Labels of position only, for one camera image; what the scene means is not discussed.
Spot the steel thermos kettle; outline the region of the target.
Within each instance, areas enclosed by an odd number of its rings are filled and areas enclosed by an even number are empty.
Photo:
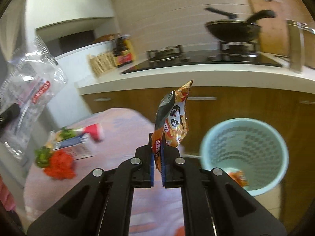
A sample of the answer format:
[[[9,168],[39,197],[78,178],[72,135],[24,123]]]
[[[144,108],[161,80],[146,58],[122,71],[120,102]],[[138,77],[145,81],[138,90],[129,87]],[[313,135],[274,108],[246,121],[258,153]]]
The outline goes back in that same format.
[[[303,67],[314,69],[314,29],[306,23],[287,20],[290,69],[302,73]]]

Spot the leafy green vegetable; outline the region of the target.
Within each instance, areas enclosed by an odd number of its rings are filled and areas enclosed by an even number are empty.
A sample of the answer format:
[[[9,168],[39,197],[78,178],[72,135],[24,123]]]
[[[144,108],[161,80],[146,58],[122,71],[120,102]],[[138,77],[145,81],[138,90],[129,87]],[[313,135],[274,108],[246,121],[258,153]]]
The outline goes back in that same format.
[[[49,159],[52,156],[52,150],[49,147],[41,147],[34,151],[35,164],[39,168],[46,168],[49,166]]]

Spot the wooden kitchen cabinet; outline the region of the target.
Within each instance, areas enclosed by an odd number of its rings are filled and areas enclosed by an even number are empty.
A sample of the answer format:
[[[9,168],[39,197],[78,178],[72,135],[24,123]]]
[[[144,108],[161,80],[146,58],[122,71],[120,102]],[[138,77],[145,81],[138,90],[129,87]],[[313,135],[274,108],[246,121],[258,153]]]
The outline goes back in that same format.
[[[314,201],[314,94],[253,87],[192,87],[186,105],[185,150],[198,154],[207,131],[232,118],[270,124],[286,141],[289,167],[283,183],[281,220],[288,231]]]

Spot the light blue trash basket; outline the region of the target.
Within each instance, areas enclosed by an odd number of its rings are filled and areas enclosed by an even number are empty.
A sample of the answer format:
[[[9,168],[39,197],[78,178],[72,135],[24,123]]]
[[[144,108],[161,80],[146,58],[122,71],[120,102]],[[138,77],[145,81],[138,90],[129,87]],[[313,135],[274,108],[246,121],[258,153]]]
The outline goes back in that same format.
[[[235,118],[212,127],[200,145],[204,169],[221,168],[226,173],[242,171],[252,196],[275,188],[286,175],[289,153],[280,133],[256,119]]]

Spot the black frying pan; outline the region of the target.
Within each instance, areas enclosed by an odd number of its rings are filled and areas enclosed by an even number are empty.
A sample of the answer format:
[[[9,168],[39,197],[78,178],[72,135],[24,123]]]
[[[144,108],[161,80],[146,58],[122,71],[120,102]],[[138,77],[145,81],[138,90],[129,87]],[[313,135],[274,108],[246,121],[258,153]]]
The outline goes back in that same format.
[[[247,20],[239,20],[238,15],[230,12],[205,7],[206,11],[226,16],[227,19],[210,21],[205,24],[207,30],[217,39],[225,42],[250,42],[260,33],[261,26],[257,21],[264,18],[276,18],[273,10],[261,10],[252,14]]]

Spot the red plastic bag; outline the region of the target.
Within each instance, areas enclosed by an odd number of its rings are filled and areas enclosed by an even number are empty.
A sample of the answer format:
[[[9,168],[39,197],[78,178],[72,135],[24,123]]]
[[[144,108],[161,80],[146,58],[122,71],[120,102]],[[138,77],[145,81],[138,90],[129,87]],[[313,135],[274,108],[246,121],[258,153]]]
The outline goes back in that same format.
[[[44,169],[44,173],[57,180],[71,180],[76,175],[74,159],[62,150],[55,151],[49,158],[49,166]]]

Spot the clear printed plastic bag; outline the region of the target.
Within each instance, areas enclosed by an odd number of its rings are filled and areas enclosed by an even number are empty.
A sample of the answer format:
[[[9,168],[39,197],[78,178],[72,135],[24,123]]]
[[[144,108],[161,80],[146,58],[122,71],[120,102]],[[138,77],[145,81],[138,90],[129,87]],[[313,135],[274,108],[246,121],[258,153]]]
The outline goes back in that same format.
[[[65,87],[67,77],[39,36],[18,48],[10,64],[13,70],[1,85],[1,114],[14,103],[20,114],[1,131],[1,143],[17,161],[23,161],[35,122]]]

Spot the red white paper cup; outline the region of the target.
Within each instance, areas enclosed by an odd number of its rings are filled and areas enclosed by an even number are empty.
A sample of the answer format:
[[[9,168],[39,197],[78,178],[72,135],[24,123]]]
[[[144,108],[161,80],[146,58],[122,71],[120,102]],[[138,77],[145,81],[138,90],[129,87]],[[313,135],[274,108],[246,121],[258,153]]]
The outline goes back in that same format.
[[[104,130],[101,124],[92,124],[74,130],[78,135],[89,134],[95,141],[100,142],[105,138]]]

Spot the wooden cutting board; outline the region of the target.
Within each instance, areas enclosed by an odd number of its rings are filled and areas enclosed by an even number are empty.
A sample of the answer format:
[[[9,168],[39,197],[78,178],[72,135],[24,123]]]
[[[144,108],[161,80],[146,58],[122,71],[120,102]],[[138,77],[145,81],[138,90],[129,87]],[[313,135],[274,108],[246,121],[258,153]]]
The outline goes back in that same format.
[[[261,26],[259,34],[260,51],[280,56],[289,54],[289,36],[287,20],[280,2],[274,0],[249,0],[253,12],[272,10],[275,18],[264,18],[258,21]]]

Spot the black gas stove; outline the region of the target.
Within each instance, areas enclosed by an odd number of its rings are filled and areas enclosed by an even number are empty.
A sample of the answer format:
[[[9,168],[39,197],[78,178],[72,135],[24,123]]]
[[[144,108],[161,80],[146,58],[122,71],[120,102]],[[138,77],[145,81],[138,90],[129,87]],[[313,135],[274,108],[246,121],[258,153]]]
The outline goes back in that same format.
[[[256,43],[220,41],[215,50],[185,51],[182,45],[147,52],[147,59],[123,74],[149,69],[212,63],[242,63],[281,67],[282,65],[257,51]]]

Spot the dark soy sauce bottle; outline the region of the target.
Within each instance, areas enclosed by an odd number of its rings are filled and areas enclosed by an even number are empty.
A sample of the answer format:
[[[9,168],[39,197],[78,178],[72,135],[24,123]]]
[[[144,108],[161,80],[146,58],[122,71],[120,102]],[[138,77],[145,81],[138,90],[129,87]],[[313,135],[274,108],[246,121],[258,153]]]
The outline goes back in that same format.
[[[135,53],[129,35],[119,35],[113,44],[114,58],[117,67],[122,67],[135,60]]]

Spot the beige plastic utensil basket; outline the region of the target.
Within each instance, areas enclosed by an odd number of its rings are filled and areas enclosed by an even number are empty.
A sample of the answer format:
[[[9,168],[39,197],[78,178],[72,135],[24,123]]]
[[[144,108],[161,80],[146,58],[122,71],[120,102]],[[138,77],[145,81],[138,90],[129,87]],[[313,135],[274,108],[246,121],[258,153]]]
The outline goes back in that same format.
[[[114,52],[105,52],[97,56],[88,56],[88,62],[95,77],[99,78],[116,68]]]

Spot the white refrigerator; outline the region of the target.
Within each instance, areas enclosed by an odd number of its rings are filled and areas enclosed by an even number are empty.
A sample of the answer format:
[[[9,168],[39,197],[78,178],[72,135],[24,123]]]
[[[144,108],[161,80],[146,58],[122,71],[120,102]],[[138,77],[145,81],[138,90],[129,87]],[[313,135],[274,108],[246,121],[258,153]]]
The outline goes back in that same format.
[[[56,127],[90,116],[76,83],[93,76],[89,57],[111,47],[99,38],[117,32],[111,0],[26,0],[26,41],[40,36],[68,78],[46,107]]]

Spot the pink floral tablecloth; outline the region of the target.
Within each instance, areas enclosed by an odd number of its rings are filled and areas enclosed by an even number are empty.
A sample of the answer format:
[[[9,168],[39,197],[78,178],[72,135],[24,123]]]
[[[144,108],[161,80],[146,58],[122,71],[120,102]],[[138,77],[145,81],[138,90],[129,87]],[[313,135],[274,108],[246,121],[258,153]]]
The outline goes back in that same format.
[[[54,180],[32,165],[24,188],[27,219],[35,221],[63,195],[95,168],[108,171],[134,156],[136,149],[148,143],[154,125],[139,112],[112,108],[78,122],[75,128],[101,124],[104,139],[96,143],[94,156],[75,161],[75,177]],[[130,235],[184,235],[181,191],[165,189],[161,174],[154,172],[151,189],[135,189],[130,219]]]

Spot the orange snack wrapper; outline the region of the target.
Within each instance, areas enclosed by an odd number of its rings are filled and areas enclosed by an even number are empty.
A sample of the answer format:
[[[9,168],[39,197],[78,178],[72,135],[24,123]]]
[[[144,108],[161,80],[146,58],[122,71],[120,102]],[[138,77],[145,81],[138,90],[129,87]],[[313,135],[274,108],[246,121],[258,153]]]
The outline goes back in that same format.
[[[190,80],[177,90],[163,97],[155,116],[154,132],[151,137],[155,165],[162,172],[162,144],[177,147],[188,133],[186,100],[193,81]]]

